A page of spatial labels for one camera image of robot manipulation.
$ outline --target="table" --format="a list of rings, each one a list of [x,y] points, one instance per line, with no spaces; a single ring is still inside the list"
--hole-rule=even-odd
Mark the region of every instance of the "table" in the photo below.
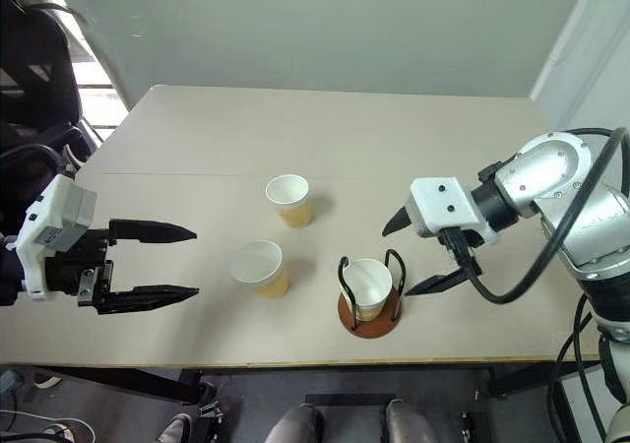
[[[110,218],[173,222],[199,238],[110,248],[114,289],[196,286],[180,304],[97,316],[76,298],[0,311],[5,362],[82,366],[305,366],[357,363],[548,360],[570,333],[580,290],[558,260],[521,299],[497,306],[469,284],[407,297],[398,327],[362,340],[342,327],[342,256],[401,253],[407,287],[456,268],[435,239],[380,232],[418,176],[476,173],[543,133],[524,98],[344,94],[156,86],[79,172],[97,192],[93,227]],[[271,177],[311,185],[314,219],[286,227],[269,205]],[[227,261],[240,245],[271,239],[291,286],[275,300],[236,285]],[[511,288],[544,242],[538,220],[520,221],[499,246],[477,251],[484,280]],[[597,332],[583,335],[597,353]]]

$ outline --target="black chair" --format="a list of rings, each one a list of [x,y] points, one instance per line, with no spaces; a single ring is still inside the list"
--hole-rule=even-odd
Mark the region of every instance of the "black chair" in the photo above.
[[[14,0],[0,5],[0,152],[40,144],[61,153],[69,145],[76,158],[87,159],[90,145],[76,128],[82,108],[66,34],[45,10]],[[22,152],[0,165],[4,234],[20,229],[27,206],[55,174],[40,156]]]

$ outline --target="black wire handle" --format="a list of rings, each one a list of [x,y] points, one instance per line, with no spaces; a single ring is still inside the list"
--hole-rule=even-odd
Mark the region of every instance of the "black wire handle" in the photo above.
[[[401,279],[398,282],[398,300],[396,300],[396,306],[394,307],[394,312],[392,312],[392,321],[395,322],[401,316],[401,302],[403,301],[403,289],[405,288],[405,279],[407,278],[407,268],[405,267],[405,262],[401,255],[398,254],[394,249],[388,249],[385,253],[385,266],[389,268],[390,265],[390,256],[394,256],[398,261],[398,264],[401,266]]]
[[[344,279],[344,268],[348,265],[347,256],[344,256],[339,263],[339,268],[337,269],[337,275],[339,276],[339,282],[342,284],[344,291],[346,292],[347,298],[350,300],[351,304],[351,312],[352,312],[352,330],[356,330],[356,298],[354,298],[354,293],[352,289],[347,285],[346,280]]]

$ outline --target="gray pants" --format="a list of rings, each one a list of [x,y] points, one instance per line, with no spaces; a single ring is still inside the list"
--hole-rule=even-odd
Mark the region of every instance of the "gray pants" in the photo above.
[[[426,419],[409,404],[390,402],[386,417],[390,443],[437,443]],[[319,443],[318,418],[319,413],[309,405],[294,407],[276,423],[265,443]]]

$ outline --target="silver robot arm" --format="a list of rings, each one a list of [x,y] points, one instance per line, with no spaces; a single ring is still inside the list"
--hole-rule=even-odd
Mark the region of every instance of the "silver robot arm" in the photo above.
[[[615,136],[619,144],[624,134]],[[437,236],[462,268],[448,276],[430,278],[408,294],[440,292],[470,280],[488,300],[507,303],[527,291],[550,258],[546,263],[540,261],[535,273],[532,267],[531,274],[514,290],[498,296],[478,280],[481,269],[471,248],[496,243],[500,230],[519,218],[538,214],[550,242],[557,240],[558,230],[566,230],[557,254],[594,309],[601,331],[599,352],[606,385],[624,405],[608,431],[606,441],[614,442],[630,437],[630,201],[619,190],[593,179],[590,172],[597,162],[600,159],[594,162],[578,136],[538,136],[512,158],[480,172],[481,185],[473,190],[454,177],[416,179],[405,206],[390,220],[383,235],[410,225],[422,237]],[[588,192],[580,194],[583,186]],[[567,229],[565,216],[575,210],[578,195],[582,195],[581,203],[585,195],[587,200],[581,211],[571,213],[574,220]]]

